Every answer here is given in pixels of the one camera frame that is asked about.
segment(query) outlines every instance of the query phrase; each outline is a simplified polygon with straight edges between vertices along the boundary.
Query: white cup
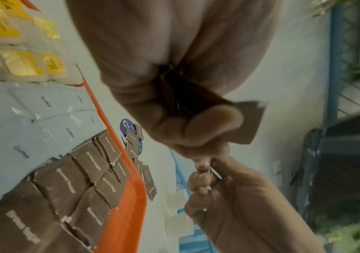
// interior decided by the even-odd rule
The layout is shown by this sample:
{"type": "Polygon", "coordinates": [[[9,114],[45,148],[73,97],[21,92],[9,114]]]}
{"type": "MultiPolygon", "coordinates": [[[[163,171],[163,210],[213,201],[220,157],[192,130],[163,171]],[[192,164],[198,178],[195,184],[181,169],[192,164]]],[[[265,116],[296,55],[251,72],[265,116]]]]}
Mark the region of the white cup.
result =
{"type": "Polygon", "coordinates": [[[186,189],[182,189],[174,194],[166,197],[166,204],[169,210],[179,210],[184,208],[185,203],[188,200],[188,193],[186,189]]]}
{"type": "Polygon", "coordinates": [[[172,216],[165,221],[167,237],[183,237],[194,234],[194,223],[185,212],[172,216]]]}

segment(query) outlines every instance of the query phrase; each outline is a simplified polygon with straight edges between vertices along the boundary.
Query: orange plastic basket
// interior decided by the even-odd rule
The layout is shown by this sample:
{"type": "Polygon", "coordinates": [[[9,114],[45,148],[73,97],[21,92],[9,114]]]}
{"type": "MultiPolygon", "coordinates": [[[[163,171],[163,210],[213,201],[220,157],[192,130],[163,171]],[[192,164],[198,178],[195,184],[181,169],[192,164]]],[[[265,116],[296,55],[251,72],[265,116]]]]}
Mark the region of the orange plastic basket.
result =
{"type": "MultiPolygon", "coordinates": [[[[30,1],[21,0],[28,8],[39,11],[30,1]]],[[[94,94],[91,92],[87,82],[79,85],[85,87],[95,107],[98,115],[105,123],[110,136],[115,144],[123,153],[122,160],[130,169],[130,177],[127,180],[125,191],[119,208],[112,209],[109,222],[98,243],[95,253],[136,253],[138,242],[141,236],[141,230],[144,223],[145,210],[147,208],[147,191],[145,184],[119,138],[113,131],[108,119],[102,111],[94,94]]]]}

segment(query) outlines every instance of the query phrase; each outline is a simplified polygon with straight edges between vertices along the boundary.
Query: metal grid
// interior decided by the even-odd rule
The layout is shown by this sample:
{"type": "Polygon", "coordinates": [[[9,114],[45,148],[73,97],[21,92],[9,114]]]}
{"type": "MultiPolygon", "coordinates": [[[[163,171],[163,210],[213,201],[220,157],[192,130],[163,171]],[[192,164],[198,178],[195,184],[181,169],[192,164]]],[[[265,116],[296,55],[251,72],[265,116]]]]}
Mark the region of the metal grid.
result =
{"type": "Polygon", "coordinates": [[[360,113],[360,83],[352,81],[350,71],[350,66],[358,64],[360,58],[360,0],[335,8],[331,23],[327,124],[360,113]]]}

